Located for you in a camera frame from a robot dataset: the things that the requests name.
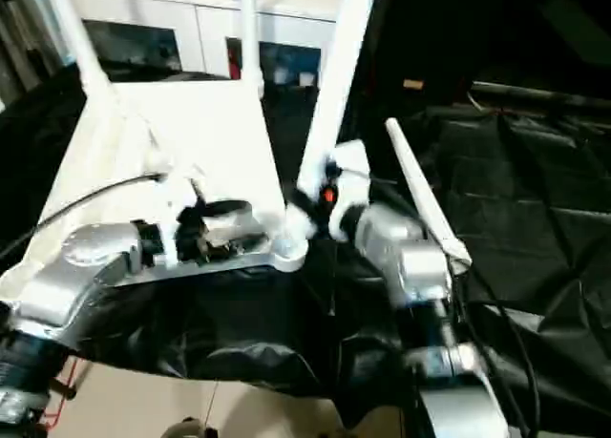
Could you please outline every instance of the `black tarp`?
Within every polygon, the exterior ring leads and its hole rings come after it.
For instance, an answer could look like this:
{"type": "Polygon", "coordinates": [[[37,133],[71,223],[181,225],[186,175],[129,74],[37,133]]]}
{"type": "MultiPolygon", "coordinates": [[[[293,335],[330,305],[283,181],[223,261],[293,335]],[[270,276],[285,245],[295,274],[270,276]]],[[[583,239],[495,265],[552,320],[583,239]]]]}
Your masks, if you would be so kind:
{"type": "MultiPolygon", "coordinates": [[[[287,189],[314,99],[282,90],[264,102],[287,189]]],[[[83,100],[69,69],[0,116],[3,244],[35,223],[83,100]]],[[[374,173],[400,179],[382,119],[359,106],[346,136],[365,140],[374,173]]],[[[544,427],[600,436],[594,430],[611,425],[611,141],[566,119],[444,110],[401,123],[474,257],[470,308],[527,417],[516,342],[482,281],[519,325],[544,427]]],[[[256,268],[142,284],[106,294],[99,311],[83,352],[102,363],[325,396],[347,426],[375,406],[402,406],[410,391],[382,281],[329,240],[312,242],[305,267],[291,275],[256,268]]]]}

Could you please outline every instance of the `white rod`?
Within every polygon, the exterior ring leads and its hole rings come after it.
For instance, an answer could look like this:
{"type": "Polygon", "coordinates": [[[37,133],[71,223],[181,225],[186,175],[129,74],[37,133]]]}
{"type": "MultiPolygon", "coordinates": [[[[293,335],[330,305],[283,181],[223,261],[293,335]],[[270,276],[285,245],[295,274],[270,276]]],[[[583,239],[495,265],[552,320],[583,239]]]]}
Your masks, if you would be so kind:
{"type": "Polygon", "coordinates": [[[97,61],[94,46],[71,0],[50,0],[50,3],[78,64],[83,90],[91,95],[96,90],[106,89],[110,82],[97,61]]]}
{"type": "Polygon", "coordinates": [[[259,62],[257,0],[241,0],[242,7],[242,79],[250,79],[263,97],[263,73],[259,62]]]}
{"type": "Polygon", "coordinates": [[[372,5],[373,0],[344,0],[340,8],[297,179],[312,200],[318,199],[325,164],[340,133],[372,5]]]}
{"type": "Polygon", "coordinates": [[[408,182],[413,202],[416,204],[420,217],[441,242],[444,251],[450,255],[453,272],[455,274],[464,273],[472,263],[467,247],[456,237],[441,207],[439,207],[439,203],[432,193],[427,178],[424,176],[399,122],[395,118],[389,118],[386,122],[386,129],[389,132],[392,147],[399,159],[403,176],[408,182]]]}

